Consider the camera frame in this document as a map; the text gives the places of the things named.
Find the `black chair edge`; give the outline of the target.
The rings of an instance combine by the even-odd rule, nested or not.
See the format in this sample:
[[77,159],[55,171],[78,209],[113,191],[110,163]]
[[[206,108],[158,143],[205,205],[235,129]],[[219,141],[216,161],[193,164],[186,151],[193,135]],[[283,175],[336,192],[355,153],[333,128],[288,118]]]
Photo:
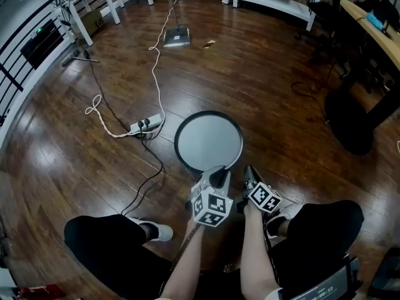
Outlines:
[[400,247],[392,247],[367,290],[368,300],[400,300]]

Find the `black office chair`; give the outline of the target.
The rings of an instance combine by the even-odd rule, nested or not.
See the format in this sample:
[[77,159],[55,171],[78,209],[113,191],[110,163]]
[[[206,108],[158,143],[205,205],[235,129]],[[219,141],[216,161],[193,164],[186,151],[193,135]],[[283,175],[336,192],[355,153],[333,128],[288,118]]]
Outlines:
[[322,31],[320,34],[313,34],[311,31],[302,30],[297,32],[294,37],[299,41],[302,38],[308,38],[316,43],[315,50],[309,58],[310,63],[316,64],[318,61],[322,61],[325,54],[331,56],[336,64],[346,71],[346,60],[338,46],[337,39],[338,29],[341,26],[340,20],[343,15],[340,2],[341,0],[310,2],[308,7],[315,15]]

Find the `person's right leg black trousers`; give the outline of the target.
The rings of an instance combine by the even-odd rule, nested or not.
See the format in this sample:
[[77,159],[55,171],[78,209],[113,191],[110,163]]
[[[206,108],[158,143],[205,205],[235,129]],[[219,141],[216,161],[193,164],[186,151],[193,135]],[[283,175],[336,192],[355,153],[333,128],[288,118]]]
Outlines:
[[302,205],[287,236],[271,248],[279,286],[297,296],[328,278],[341,266],[363,222],[354,201]]

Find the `white power strip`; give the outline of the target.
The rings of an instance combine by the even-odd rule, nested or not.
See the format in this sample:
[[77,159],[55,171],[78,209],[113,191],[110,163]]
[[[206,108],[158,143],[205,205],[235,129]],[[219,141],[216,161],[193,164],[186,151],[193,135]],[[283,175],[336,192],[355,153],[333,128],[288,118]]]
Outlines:
[[163,125],[163,122],[164,119],[161,117],[161,115],[156,114],[132,124],[130,133],[132,135],[153,133]]

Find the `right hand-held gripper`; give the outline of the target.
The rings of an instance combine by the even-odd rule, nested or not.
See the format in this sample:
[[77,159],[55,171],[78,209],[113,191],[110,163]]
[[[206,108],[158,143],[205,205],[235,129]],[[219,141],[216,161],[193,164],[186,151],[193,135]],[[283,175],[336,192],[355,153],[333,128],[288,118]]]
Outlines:
[[236,198],[236,212],[243,213],[245,205],[251,201],[265,213],[273,213],[282,202],[282,197],[264,180],[253,166],[247,165],[244,172],[244,189]]

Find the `stainless steel trash can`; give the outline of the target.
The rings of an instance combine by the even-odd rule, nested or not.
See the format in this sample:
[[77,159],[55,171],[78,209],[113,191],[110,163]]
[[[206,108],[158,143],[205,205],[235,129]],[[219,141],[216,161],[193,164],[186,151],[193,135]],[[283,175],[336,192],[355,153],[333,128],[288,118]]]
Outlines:
[[202,173],[215,166],[231,168],[241,157],[244,138],[239,124],[219,111],[199,111],[177,128],[174,150],[192,172]]

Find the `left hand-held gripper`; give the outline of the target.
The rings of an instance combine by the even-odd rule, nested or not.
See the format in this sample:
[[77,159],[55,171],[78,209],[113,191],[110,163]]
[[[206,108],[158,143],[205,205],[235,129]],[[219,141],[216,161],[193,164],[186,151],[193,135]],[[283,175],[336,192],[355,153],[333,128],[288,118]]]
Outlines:
[[233,200],[228,197],[230,182],[231,172],[225,166],[214,166],[203,172],[187,198],[187,209],[195,223],[216,228],[229,216],[233,206]]

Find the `black tablet screen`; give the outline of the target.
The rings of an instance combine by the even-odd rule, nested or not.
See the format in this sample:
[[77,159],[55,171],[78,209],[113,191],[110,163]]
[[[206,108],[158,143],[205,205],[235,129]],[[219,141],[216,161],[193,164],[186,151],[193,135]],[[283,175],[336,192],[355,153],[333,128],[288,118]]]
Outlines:
[[352,300],[363,282],[358,279],[359,259],[345,255],[343,265],[308,291],[288,300]]

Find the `curved wooden desk black base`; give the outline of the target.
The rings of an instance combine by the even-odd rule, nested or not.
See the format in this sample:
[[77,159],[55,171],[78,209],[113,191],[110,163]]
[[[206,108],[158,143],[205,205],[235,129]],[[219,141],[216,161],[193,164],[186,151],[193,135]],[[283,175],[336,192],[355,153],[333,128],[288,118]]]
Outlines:
[[395,86],[367,112],[349,91],[373,56],[368,46],[340,87],[329,91],[325,98],[326,119],[335,137],[347,151],[362,156],[372,148],[374,129],[400,108],[400,33],[389,26],[385,34],[368,20],[365,10],[349,0],[340,0],[340,6],[367,32],[396,68]]

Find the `person's right white shoe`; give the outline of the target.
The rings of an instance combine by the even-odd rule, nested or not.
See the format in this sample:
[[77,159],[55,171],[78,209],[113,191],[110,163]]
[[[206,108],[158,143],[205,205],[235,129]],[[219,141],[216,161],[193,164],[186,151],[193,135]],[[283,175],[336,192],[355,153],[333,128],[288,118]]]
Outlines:
[[266,222],[265,229],[269,239],[286,237],[290,221],[298,214],[303,206],[290,204],[278,211],[278,214]]

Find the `person's left forearm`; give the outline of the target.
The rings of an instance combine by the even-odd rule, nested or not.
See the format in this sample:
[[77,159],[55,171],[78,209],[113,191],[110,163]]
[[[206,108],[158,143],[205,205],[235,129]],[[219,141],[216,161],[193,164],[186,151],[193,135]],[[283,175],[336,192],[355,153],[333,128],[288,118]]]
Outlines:
[[193,300],[201,270],[201,251],[204,226],[200,226],[186,246],[169,277],[160,299]]

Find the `black wall display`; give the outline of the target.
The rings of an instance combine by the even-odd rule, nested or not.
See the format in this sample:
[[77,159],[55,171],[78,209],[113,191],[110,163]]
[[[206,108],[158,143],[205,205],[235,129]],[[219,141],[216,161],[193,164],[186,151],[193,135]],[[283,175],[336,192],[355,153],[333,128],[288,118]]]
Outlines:
[[59,28],[53,20],[48,20],[21,48],[21,54],[34,69],[37,69],[63,41]]

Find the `person's right forearm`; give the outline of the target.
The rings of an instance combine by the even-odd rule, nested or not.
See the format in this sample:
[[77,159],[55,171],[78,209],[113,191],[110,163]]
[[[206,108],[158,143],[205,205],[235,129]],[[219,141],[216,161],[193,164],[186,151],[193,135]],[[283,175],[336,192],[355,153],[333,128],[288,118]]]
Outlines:
[[278,289],[268,256],[261,211],[249,201],[244,208],[245,230],[241,254],[241,292],[246,300],[265,300]]

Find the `blue cloth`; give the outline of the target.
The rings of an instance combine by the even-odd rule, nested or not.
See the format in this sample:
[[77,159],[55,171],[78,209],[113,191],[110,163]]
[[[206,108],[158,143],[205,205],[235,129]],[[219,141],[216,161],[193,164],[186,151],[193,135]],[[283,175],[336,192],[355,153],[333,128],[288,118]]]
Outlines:
[[384,24],[371,12],[366,14],[366,20],[368,20],[376,29],[383,31]]

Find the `black monitor on stand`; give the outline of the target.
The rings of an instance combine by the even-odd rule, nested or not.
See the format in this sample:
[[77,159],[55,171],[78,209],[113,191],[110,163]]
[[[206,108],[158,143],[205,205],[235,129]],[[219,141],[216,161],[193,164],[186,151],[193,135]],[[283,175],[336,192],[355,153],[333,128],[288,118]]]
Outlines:
[[400,33],[400,0],[377,0],[373,14],[382,22],[382,29],[385,33],[389,26]]

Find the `person's left leg black trousers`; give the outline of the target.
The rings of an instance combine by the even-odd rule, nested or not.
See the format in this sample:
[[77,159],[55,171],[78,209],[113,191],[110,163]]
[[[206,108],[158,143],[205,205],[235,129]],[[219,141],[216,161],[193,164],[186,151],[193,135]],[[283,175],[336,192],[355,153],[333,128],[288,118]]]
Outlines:
[[64,241],[76,259],[118,296],[159,297],[171,262],[144,247],[145,230],[127,217],[75,217],[64,227]]

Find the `cardboard box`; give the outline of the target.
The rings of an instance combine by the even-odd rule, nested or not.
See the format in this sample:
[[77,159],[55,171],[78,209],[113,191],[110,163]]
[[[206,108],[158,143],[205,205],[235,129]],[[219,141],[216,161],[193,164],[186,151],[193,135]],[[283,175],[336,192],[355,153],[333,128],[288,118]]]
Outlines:
[[103,16],[98,9],[87,12],[80,19],[90,37],[104,25]]

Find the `black metal railing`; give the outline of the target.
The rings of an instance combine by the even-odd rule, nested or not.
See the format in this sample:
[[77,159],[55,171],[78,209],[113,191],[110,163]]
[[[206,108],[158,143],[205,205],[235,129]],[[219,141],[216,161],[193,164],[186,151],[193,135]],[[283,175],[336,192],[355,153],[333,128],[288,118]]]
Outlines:
[[53,53],[37,69],[34,69],[21,54],[21,48],[48,20],[53,20],[56,27],[60,26],[59,32],[63,37],[61,44],[66,40],[65,30],[54,13],[52,2],[41,6],[37,11],[28,11],[22,20],[22,24],[0,44],[0,127],[10,115],[13,102],[28,87],[30,77]]

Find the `metal dustpan with pole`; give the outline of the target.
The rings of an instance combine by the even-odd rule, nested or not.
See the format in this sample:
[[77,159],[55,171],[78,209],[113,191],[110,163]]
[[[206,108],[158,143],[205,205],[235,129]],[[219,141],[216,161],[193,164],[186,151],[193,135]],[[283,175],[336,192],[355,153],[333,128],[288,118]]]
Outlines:
[[189,28],[187,26],[179,24],[178,16],[177,16],[176,10],[175,10],[175,4],[177,3],[177,1],[178,0],[169,0],[170,10],[169,10],[165,24],[168,23],[169,18],[171,17],[171,15],[173,15],[176,25],[169,29],[165,29],[165,26],[164,26],[163,46],[165,48],[188,46],[191,43]]

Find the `red fire extinguisher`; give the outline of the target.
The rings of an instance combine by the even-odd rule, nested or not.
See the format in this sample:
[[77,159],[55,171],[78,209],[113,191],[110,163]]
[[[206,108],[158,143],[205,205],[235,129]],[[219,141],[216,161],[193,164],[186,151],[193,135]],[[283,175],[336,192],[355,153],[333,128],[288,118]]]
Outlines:
[[65,293],[55,284],[24,287],[18,291],[17,300],[56,300],[63,298]]

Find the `person's leg black trousers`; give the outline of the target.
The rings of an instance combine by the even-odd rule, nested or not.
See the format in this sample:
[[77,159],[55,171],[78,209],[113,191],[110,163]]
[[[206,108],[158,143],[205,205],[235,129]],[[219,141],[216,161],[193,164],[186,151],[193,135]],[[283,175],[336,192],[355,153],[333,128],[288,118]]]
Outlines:
[[279,286],[297,296],[328,278],[341,266],[363,222],[354,201],[302,205],[287,236],[271,248]]
[[159,297],[171,262],[144,247],[145,230],[127,217],[75,217],[64,227],[64,241],[76,259],[118,296]]

